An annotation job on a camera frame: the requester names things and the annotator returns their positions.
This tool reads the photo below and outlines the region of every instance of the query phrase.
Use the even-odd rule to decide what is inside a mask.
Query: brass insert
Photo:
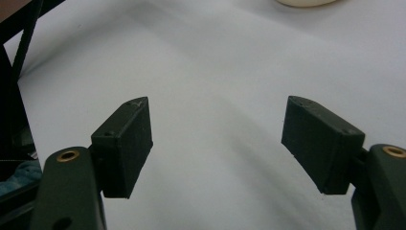
[[[404,149],[401,149],[398,147],[392,147],[392,146],[386,146],[382,149],[383,149],[383,151],[390,154],[391,156],[399,157],[399,158],[406,158],[406,150],[404,150]]]
[[[66,150],[57,157],[56,161],[64,163],[75,160],[78,157],[79,152],[77,150]]]

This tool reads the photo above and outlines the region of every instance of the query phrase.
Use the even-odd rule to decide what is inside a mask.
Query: screw hole
[[[69,159],[69,158],[73,157],[74,155],[75,155],[74,152],[68,151],[68,152],[62,153],[62,155],[60,156],[60,158],[66,160],[66,159]]]
[[[406,158],[406,151],[404,149],[387,146],[387,147],[384,147],[383,150],[386,153],[390,154],[391,156]]]
[[[79,152],[76,150],[68,150],[65,151],[63,153],[61,153],[58,157],[57,157],[57,161],[58,162],[68,162],[71,160],[76,159],[79,156]]]
[[[53,230],[65,230],[71,226],[72,220],[70,218],[60,218],[54,223]]]

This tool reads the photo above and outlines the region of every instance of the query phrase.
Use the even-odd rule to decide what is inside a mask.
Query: blue object
[[[42,170],[38,160],[21,163],[9,179],[0,182],[0,196],[36,182],[41,175]]]

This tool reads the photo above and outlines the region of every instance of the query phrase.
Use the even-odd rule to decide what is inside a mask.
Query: black cable
[[[11,68],[8,97],[7,97],[7,107],[6,107],[7,120],[9,121],[9,131],[10,131],[11,142],[12,142],[12,136],[13,136],[13,128],[12,128],[12,124],[13,124],[12,97],[14,96],[13,90],[15,90],[15,88],[17,88],[17,90],[18,90],[17,83],[18,83],[18,80],[20,79],[20,74],[21,74],[21,70],[23,67],[23,63],[24,63],[25,57],[27,55],[31,39],[33,37],[36,20],[38,19],[39,15],[41,13],[42,3],[43,3],[43,0],[33,0],[31,3],[31,8],[27,15],[26,25],[24,27],[23,34],[21,35],[21,40],[18,45],[17,53],[14,58],[14,63],[12,64],[12,68]]]
[[[20,79],[21,69],[23,67],[24,59],[30,46],[31,38],[33,37],[36,20],[41,13],[43,0],[33,0],[32,8],[27,18],[27,24],[24,28],[21,41],[18,45],[17,54],[15,55],[14,63],[12,64],[11,83],[18,82]]]

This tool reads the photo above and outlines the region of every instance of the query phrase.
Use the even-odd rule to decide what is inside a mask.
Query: white table surface
[[[149,97],[154,147],[109,229],[355,229],[280,143],[287,97],[405,145],[406,2],[67,0],[38,20],[19,82],[41,163]],[[6,45],[11,56],[19,38]]]

